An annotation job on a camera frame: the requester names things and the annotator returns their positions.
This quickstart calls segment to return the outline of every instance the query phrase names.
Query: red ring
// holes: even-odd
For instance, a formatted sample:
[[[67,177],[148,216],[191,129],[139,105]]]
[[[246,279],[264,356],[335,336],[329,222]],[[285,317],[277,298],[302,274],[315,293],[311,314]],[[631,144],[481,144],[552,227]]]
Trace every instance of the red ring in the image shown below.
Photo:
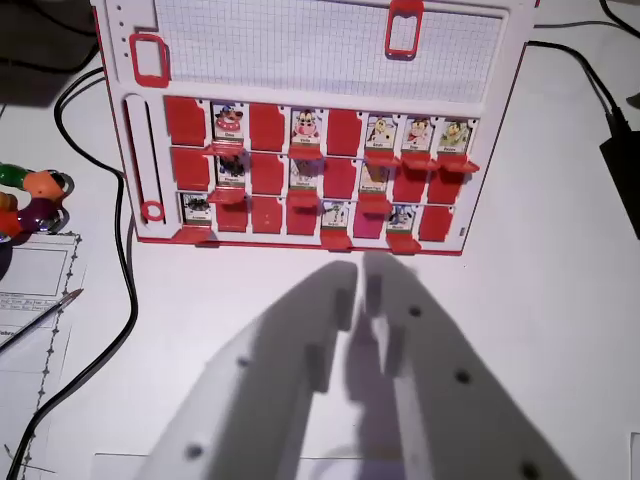
[[[151,213],[149,213],[149,207],[158,208],[158,210],[160,210],[160,213],[158,215],[151,215]],[[142,216],[150,222],[160,222],[164,219],[164,207],[160,202],[156,202],[155,200],[144,202],[142,204]]]

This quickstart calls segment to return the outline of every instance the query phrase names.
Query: white table surface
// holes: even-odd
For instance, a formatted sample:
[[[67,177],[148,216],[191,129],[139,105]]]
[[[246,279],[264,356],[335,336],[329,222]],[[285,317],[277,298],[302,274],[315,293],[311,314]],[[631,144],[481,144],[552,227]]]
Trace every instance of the white table surface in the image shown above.
[[[538,21],[605,19],[597,3],[542,0]],[[640,7],[613,7],[640,26]],[[637,39],[597,26],[537,31],[534,38],[584,53],[632,128],[640,129],[640,111],[624,100],[640,89]],[[79,315],[61,380],[67,382],[118,333],[129,307],[112,239],[115,181],[71,151],[52,109],[9,106],[0,120],[0,152],[3,162],[57,168],[77,184],[65,201],[69,228],[82,233],[91,254],[86,290],[75,304]],[[119,166],[104,84],[74,100],[65,123],[83,148]],[[25,131],[31,133],[26,142]],[[464,254],[402,259],[584,480],[628,478],[629,434],[640,431],[640,243],[598,149],[609,135],[580,66],[562,52],[530,48]],[[360,262],[361,254],[134,243],[138,326],[109,364],[54,412],[40,466],[80,480],[89,477],[96,452],[148,453],[203,362],[334,259]],[[366,450],[394,457],[387,419],[393,412],[346,386],[349,348],[350,337],[341,335],[330,393],[314,400],[303,455],[359,455],[359,426],[373,412],[377,430],[367,433]]]

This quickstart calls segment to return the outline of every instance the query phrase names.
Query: guess who game board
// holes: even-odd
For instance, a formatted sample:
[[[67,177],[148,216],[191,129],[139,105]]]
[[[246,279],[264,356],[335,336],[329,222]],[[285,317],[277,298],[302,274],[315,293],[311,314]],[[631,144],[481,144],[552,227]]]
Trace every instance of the guess who game board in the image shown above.
[[[536,0],[92,0],[141,241],[460,254]]]

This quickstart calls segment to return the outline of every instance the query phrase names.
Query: character card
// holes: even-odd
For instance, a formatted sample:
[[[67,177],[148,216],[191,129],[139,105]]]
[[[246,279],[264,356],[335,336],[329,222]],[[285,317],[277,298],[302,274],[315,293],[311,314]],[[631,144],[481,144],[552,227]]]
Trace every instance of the character card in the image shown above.
[[[318,186],[320,163],[312,160],[290,159],[289,187],[315,190]]]
[[[369,116],[365,147],[381,150],[393,149],[396,130],[397,126],[391,115],[386,117],[376,115]]]
[[[347,228],[349,202],[322,202],[322,228]]]
[[[236,111],[233,105],[214,105],[213,133],[216,140],[242,142],[244,139],[241,122],[243,115],[242,112]]]
[[[244,165],[237,155],[216,157],[216,183],[222,187],[244,188]]]
[[[411,205],[394,205],[387,222],[387,232],[411,233],[416,212]]]
[[[211,224],[211,205],[206,193],[181,193],[180,205],[185,225]]]
[[[466,153],[469,139],[471,138],[471,128],[466,121],[444,122],[444,132],[438,143],[440,153]]]
[[[360,174],[360,191],[364,193],[385,193],[388,180],[388,168],[364,164]]]
[[[291,143],[317,145],[320,143],[322,120],[315,110],[292,110]]]
[[[427,117],[408,118],[402,136],[402,150],[423,151],[429,150],[433,125]]]

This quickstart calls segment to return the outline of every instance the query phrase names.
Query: pen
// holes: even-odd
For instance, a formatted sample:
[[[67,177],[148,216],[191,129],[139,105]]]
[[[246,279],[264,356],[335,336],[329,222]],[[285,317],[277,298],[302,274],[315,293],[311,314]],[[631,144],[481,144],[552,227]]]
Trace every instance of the pen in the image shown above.
[[[61,308],[66,307],[71,302],[73,302],[78,295],[82,293],[82,288],[74,290],[71,293],[66,294],[60,300],[58,300],[55,304],[51,305],[47,310],[42,312],[36,318],[27,323],[24,327],[18,330],[16,333],[7,338],[4,342],[0,343],[0,355],[7,349],[11,347],[14,343],[17,343],[21,338],[31,332],[34,328],[37,328],[49,315],[58,311]]]

